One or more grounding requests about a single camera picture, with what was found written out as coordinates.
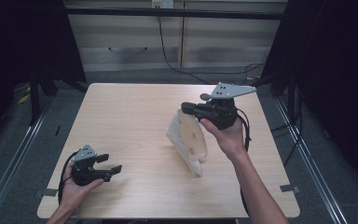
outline gray carpet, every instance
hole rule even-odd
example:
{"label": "gray carpet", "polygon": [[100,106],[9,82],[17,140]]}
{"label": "gray carpet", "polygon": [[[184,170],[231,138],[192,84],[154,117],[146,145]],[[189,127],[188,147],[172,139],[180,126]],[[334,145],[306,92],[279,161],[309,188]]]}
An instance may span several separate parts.
{"label": "gray carpet", "polygon": [[[218,69],[209,68],[208,72],[214,72]],[[194,68],[191,71],[204,70]],[[222,70],[232,72],[241,69],[224,68]],[[246,79],[244,74],[223,76],[208,74],[199,75],[199,77],[213,84],[218,81],[238,84]],[[178,74],[170,69],[89,73],[88,81],[89,84],[92,82],[203,84],[189,75]],[[34,194],[37,190],[44,189],[47,186],[84,97],[84,93],[64,84],[57,84],[59,92],[52,100],[52,105],[31,145],[30,151],[0,207],[0,223],[44,223],[46,221],[36,215],[41,199],[35,197]],[[15,101],[21,95],[22,92],[17,92]],[[258,88],[257,95],[263,106],[269,127],[273,129],[282,126],[283,120],[275,104],[275,99],[269,92],[269,86]],[[41,94],[42,105],[47,101],[48,97]],[[309,146],[313,158],[319,165],[321,173],[333,194],[337,197],[348,222],[358,223],[358,174],[343,159],[336,144],[325,137],[324,128],[307,109],[306,104],[303,105],[302,112],[303,138]],[[29,101],[22,105],[13,102],[7,111],[0,127],[0,177],[5,172],[11,157],[26,134],[30,118]],[[275,142],[283,161],[295,144],[290,134],[285,134],[286,132],[287,130],[283,129],[272,133],[274,136],[278,136],[275,138]],[[295,152],[287,163],[286,172],[291,184],[300,189],[296,198],[301,214],[299,217],[291,218],[290,222],[334,223],[298,152]],[[83,223],[101,222],[101,220],[85,220]],[[71,220],[70,223],[76,223],[76,220]],[[241,223],[249,223],[249,220],[242,219]]]}

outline hand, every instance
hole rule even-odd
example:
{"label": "hand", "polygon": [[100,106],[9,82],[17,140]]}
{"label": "hand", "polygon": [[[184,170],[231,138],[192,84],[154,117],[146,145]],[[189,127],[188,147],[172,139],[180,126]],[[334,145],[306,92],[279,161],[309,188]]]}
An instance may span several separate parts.
{"label": "hand", "polygon": [[[71,176],[73,166],[73,162],[69,162],[66,166],[65,174],[63,176],[64,180]],[[87,186],[78,186],[73,180],[73,178],[70,177],[64,183],[60,206],[65,207],[72,213],[75,212],[78,206],[86,198],[86,195],[93,189],[96,189],[102,183],[102,179],[96,179],[93,182],[89,183]]]}
{"label": "hand", "polygon": [[231,161],[241,153],[246,153],[243,146],[242,121],[240,119],[237,119],[233,126],[223,131],[217,129],[208,119],[202,119],[200,123],[208,132],[213,134],[217,144]]}

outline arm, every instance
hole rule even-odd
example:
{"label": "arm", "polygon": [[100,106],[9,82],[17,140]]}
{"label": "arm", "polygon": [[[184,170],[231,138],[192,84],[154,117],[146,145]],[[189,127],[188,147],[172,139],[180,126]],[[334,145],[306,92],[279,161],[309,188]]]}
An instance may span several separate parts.
{"label": "arm", "polygon": [[88,184],[87,186],[78,186],[71,176],[72,167],[74,166],[73,162],[70,162],[65,169],[64,179],[68,178],[65,181],[62,192],[62,200],[53,213],[51,218],[48,220],[48,224],[51,223],[65,223],[65,221],[75,212],[75,210],[80,206],[83,200],[86,198],[86,195],[96,189],[103,183],[102,179],[97,179]]}
{"label": "arm", "polygon": [[209,120],[201,124],[214,135],[218,145],[234,165],[252,223],[288,223],[281,208],[269,194],[243,146],[242,123],[239,119],[226,130],[219,131]]}

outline wooden table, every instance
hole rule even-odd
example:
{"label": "wooden table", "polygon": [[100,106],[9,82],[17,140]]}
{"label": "wooden table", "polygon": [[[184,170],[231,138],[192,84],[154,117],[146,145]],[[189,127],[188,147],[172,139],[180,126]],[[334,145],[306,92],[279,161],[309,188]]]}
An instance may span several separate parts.
{"label": "wooden table", "polygon": [[[202,103],[214,86],[161,84],[92,84],[57,162],[49,189],[57,189],[65,160],[90,144],[109,161],[95,169],[122,164],[120,174],[89,194],[74,217],[82,218],[238,218],[243,209],[240,185],[231,162],[214,137],[204,131],[208,157],[203,175],[193,176],[166,137],[182,102]],[[299,215],[289,181],[255,93],[236,98],[251,125],[249,153],[268,190],[287,217]],[[48,218],[57,197],[45,196],[37,214]]]}

